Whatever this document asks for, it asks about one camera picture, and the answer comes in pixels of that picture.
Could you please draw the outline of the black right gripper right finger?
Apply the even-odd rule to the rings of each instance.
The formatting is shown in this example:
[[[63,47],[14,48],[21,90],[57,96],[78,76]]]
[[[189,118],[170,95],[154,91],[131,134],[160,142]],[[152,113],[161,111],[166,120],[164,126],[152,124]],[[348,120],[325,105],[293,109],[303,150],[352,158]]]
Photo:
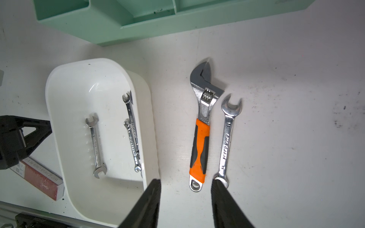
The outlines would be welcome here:
[[[211,196],[216,228],[254,228],[220,180],[213,180]]]

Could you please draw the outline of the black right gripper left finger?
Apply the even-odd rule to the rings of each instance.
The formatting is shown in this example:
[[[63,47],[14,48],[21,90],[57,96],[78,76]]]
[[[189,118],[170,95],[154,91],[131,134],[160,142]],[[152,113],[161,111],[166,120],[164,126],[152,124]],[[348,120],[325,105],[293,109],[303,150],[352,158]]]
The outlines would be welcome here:
[[[157,228],[161,180],[153,179],[119,228]]]

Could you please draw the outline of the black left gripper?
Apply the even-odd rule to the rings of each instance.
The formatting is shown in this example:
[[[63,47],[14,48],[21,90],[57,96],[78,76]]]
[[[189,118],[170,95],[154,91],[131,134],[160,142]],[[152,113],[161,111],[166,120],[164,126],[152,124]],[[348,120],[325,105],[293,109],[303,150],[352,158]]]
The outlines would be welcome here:
[[[1,170],[29,157],[51,133],[48,120],[1,116]]]

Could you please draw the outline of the small silver open-end wrench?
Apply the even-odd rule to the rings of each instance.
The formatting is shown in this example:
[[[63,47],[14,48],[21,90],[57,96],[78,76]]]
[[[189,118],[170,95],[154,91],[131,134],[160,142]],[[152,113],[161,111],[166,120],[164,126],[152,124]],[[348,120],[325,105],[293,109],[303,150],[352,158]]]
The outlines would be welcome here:
[[[93,171],[93,176],[97,179],[99,179],[99,174],[103,173],[106,175],[107,173],[107,167],[103,162],[102,154],[101,154],[101,146],[99,142],[99,135],[98,135],[98,117],[97,116],[91,116],[92,120],[89,120],[89,118],[86,118],[85,122],[86,125],[90,129],[90,135],[93,145],[93,151],[94,151],[94,158],[95,158],[95,169]]]

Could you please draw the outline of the tiny silver wrench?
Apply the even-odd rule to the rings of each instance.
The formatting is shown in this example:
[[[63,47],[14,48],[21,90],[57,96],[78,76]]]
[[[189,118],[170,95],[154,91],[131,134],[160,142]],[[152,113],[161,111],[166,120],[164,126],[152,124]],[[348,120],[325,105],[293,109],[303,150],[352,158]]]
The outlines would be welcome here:
[[[134,159],[134,171],[136,173],[139,173],[142,171],[142,167],[140,165],[140,156],[139,156],[139,152],[136,149],[136,144],[135,144],[135,139],[134,139],[134,135],[133,135],[133,131],[131,128],[131,123],[129,120],[125,120],[124,121],[124,126],[128,132],[128,137],[129,137],[129,142],[131,145],[131,150],[132,150],[132,155],[133,155],[133,159]]]

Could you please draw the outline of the silver combination wrench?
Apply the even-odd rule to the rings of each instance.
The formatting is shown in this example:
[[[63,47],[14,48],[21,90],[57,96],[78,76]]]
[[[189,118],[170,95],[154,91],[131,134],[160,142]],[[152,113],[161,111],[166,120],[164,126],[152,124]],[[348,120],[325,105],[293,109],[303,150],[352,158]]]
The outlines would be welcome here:
[[[227,178],[228,158],[232,140],[232,132],[235,118],[241,114],[242,99],[238,104],[230,104],[231,94],[227,95],[221,104],[221,109],[224,112],[224,127],[221,144],[221,154],[219,160],[219,170],[214,175],[214,180],[220,181],[227,189],[229,187],[229,180]]]

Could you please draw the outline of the orange handled adjustable wrench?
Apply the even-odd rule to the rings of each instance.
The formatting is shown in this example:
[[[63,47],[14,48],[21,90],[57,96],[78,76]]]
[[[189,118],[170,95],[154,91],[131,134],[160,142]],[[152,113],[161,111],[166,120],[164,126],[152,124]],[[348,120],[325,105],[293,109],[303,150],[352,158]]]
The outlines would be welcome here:
[[[212,70],[208,61],[202,62],[191,72],[190,82],[198,103],[194,142],[190,160],[189,187],[200,192],[205,182],[209,137],[210,114],[224,90],[212,84]]]

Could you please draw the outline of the thin silver open-end wrench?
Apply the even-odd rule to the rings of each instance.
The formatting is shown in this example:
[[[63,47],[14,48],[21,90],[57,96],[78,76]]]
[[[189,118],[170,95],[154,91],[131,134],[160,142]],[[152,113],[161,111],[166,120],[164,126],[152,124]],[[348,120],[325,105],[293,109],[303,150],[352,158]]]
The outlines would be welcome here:
[[[130,122],[130,126],[131,126],[131,131],[132,131],[132,138],[135,144],[135,150],[137,153],[137,157],[138,159],[140,159],[140,154],[139,154],[139,145],[138,145],[138,136],[137,136],[137,130],[136,130],[136,122],[135,122],[135,116],[134,116],[134,112],[133,112],[133,100],[132,100],[132,92],[129,91],[126,94],[124,94],[122,96],[122,99],[126,105],[127,108],[127,112],[128,112],[128,116],[129,116],[129,122]]]

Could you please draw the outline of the red rectangular packaged box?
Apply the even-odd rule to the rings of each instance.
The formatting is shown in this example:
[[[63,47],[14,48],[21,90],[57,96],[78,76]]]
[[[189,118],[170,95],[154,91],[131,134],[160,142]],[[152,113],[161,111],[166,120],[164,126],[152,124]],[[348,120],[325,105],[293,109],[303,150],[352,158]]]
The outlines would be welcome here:
[[[63,198],[63,179],[30,157],[10,169],[54,201]]]

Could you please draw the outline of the white plastic storage box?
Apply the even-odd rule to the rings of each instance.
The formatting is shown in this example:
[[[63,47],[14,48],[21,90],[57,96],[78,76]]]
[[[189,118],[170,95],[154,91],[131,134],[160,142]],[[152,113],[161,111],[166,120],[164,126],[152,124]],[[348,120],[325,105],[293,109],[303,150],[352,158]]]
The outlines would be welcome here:
[[[134,159],[124,121],[122,96],[132,92],[142,171]],[[151,92],[138,74],[110,59],[56,67],[46,85],[46,103],[61,173],[70,202],[80,216],[117,227],[142,196],[159,166]],[[93,176],[95,158],[86,118],[98,117],[98,135],[107,173]]]

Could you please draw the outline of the green plastic file organizer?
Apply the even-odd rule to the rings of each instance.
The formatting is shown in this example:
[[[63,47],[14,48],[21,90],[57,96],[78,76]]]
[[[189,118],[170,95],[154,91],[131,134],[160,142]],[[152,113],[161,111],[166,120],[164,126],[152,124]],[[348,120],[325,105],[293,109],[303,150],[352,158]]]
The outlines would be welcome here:
[[[34,1],[37,21],[100,46],[304,10],[311,1]]]

